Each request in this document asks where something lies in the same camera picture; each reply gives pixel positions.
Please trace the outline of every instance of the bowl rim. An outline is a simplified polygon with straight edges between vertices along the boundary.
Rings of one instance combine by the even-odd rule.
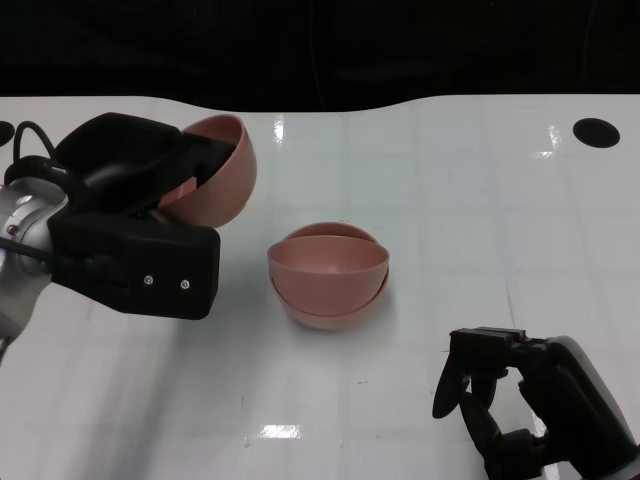
[[[282,262],[279,262],[277,260],[275,260],[272,256],[271,256],[271,251],[278,245],[282,244],[282,243],[289,243],[289,242],[298,242],[298,241],[302,241],[302,240],[306,240],[307,238],[313,238],[313,237],[332,237],[332,238],[348,238],[351,240],[355,240],[358,242],[364,242],[364,243],[372,243],[373,245],[375,245],[376,247],[381,248],[382,250],[384,250],[387,258],[372,266],[372,267],[368,267],[368,268],[363,268],[361,270],[356,270],[353,272],[308,272],[305,270],[300,270],[300,269],[296,269],[296,268],[291,268],[288,265],[283,264]],[[284,270],[288,270],[289,272],[296,272],[296,273],[308,273],[308,274],[313,274],[313,275],[361,275],[363,273],[366,272],[370,272],[373,270],[376,270],[378,268],[380,268],[381,265],[386,264],[387,265],[387,269],[388,269],[388,265],[389,265],[389,259],[391,258],[391,255],[389,254],[389,250],[387,250],[386,248],[384,248],[382,245],[380,245],[377,242],[370,242],[369,240],[363,240],[361,238],[354,238],[354,237],[344,237],[342,235],[309,235],[309,236],[305,236],[305,237],[294,237],[294,238],[290,238],[290,239],[285,239],[285,240],[280,240],[279,242],[274,243],[273,245],[271,245],[269,247],[269,250],[267,250],[267,259],[269,260],[270,263],[275,263],[276,265],[278,265],[278,267],[283,268]]]
[[[327,225],[327,226],[341,226],[341,227],[348,227],[348,228],[352,228],[360,233],[362,233],[365,237],[367,237],[367,239],[373,243],[377,243],[378,245],[380,245],[380,242],[378,242],[375,237],[373,235],[371,235],[369,232],[367,232],[366,230],[363,230],[360,227],[356,227],[355,225],[352,225],[350,223],[346,223],[346,222],[316,222],[316,223],[310,223],[308,225],[304,225],[303,227],[297,228],[295,229],[293,232],[291,232],[289,235],[287,235],[286,237],[284,237],[281,241],[284,240],[291,240],[293,238],[303,238],[303,237],[316,237],[319,235],[302,235],[299,236],[297,235],[299,232],[301,232],[302,230],[305,230],[307,228],[311,228],[311,227],[317,227],[319,225]],[[346,237],[347,235],[335,235],[336,237]]]
[[[348,312],[345,313],[340,313],[338,315],[316,315],[315,313],[309,313],[306,312],[304,310],[299,309],[298,307],[295,307],[293,305],[291,305],[291,302],[288,302],[287,299],[285,299],[280,292],[278,291],[278,287],[276,287],[275,282],[273,281],[272,277],[269,277],[269,280],[271,281],[271,286],[273,287],[273,290],[276,292],[276,295],[278,296],[278,298],[280,299],[280,301],[284,304],[286,304],[289,308],[295,310],[296,312],[300,312],[304,315],[309,315],[311,317],[315,317],[315,318],[340,318],[340,317],[346,317],[347,315],[353,315],[354,313],[359,312],[360,310],[368,307],[372,302],[375,302],[376,299],[382,294],[382,291],[384,290],[384,287],[387,286],[387,280],[389,279],[389,268],[387,267],[387,271],[384,275],[384,279],[382,280],[382,284],[380,285],[380,288],[378,289],[378,291],[376,292],[376,294],[371,298],[371,300],[369,300],[367,303],[365,303],[363,306],[356,308],[355,310],[349,310]]]

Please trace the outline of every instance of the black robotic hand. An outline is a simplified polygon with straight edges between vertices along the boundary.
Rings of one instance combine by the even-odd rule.
[[[544,436],[503,434],[491,417],[507,367],[522,374],[520,392],[545,423]],[[490,480],[535,478],[545,465],[564,460],[588,480],[640,478],[640,452],[624,416],[572,338],[540,340],[524,330],[484,327],[451,332],[433,416],[443,418],[458,405]]]

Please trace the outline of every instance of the stacked bowls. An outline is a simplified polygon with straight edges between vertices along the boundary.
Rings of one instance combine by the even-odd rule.
[[[389,252],[344,223],[303,227],[267,254],[272,285],[298,322],[323,330],[360,323],[386,285]]]

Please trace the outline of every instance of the black cable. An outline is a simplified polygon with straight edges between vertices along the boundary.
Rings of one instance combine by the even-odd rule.
[[[320,80],[318,79],[318,70],[316,69],[316,54],[313,49],[313,0],[309,0],[309,53],[311,54],[311,69],[313,71],[313,81],[316,85],[316,93],[324,108],[325,112],[328,112],[327,104],[322,96],[322,90],[320,89]]]
[[[49,140],[47,134],[44,133],[44,130],[37,123],[26,121],[22,122],[20,125],[18,125],[18,128],[16,128],[16,136],[13,140],[13,163],[17,163],[18,160],[20,160],[20,144],[22,143],[22,134],[27,128],[33,130],[33,132],[38,135],[38,138],[40,138],[40,141],[44,145],[44,148],[47,149],[49,158],[52,162],[55,162],[56,150],[53,147],[53,143],[51,143],[51,140]]]
[[[23,245],[22,243],[9,240],[8,238],[0,237],[0,249],[6,250],[17,255],[24,255],[25,257],[35,258],[41,262],[55,262],[58,257],[46,250],[39,250],[37,248]]]
[[[587,60],[589,52],[589,37],[591,36],[591,27],[596,16],[596,10],[598,8],[598,0],[591,0],[591,8],[589,9],[589,16],[587,17],[587,23],[584,29],[584,40],[582,42],[582,86],[587,84]]]

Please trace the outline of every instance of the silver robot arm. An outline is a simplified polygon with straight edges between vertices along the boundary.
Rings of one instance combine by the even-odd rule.
[[[42,179],[22,178],[0,186],[0,238],[50,251],[47,220],[66,203],[62,189]],[[0,362],[50,281],[42,262],[0,249]]]

